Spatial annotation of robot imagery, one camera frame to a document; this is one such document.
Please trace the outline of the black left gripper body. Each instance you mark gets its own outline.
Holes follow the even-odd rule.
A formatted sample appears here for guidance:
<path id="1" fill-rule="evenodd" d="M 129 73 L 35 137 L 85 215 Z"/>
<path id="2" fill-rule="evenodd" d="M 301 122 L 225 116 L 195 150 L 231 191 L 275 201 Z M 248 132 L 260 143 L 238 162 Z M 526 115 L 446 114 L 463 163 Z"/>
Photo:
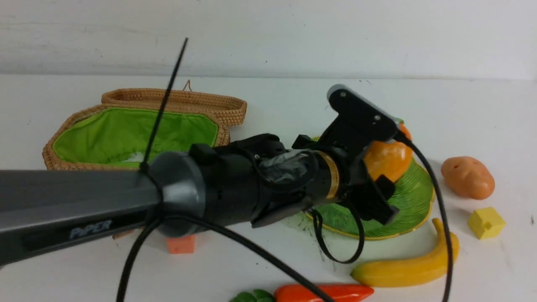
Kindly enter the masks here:
<path id="1" fill-rule="evenodd" d="M 364 157 L 373 141 L 359 141 L 357 149 L 337 145 L 338 165 L 343 172 L 343 188 L 337 193 L 337 204 L 349 211 L 357 212 L 361 220 L 370 221 L 373 218 L 370 209 L 370 174 L 364 163 Z"/>

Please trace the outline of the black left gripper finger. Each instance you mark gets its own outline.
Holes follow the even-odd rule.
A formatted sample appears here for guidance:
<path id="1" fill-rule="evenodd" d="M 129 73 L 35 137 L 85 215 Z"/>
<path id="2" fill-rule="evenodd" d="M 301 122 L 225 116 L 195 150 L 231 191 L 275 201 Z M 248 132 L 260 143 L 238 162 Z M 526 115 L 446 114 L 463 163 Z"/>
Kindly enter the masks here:
<path id="1" fill-rule="evenodd" d="M 395 184 L 386 176 L 381 175 L 376 181 L 368 175 L 361 193 L 361 219 L 365 221 L 377 221 L 381 225 L 390 224 L 399 209 L 388 203 L 395 193 Z"/>

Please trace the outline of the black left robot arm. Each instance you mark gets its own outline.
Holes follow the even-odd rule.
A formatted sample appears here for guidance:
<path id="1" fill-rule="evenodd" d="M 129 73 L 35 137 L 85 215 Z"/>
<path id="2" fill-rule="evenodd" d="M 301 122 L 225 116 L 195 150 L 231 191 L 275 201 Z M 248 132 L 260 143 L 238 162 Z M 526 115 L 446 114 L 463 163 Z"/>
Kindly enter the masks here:
<path id="1" fill-rule="evenodd" d="M 264 227 L 326 204 L 382 225 L 399 209 L 391 180 L 372 180 L 363 152 L 300 135 L 291 149 L 263 134 L 227 146 L 168 151 L 149 167 L 2 170 L 1 265 L 186 213 L 223 227 Z"/>

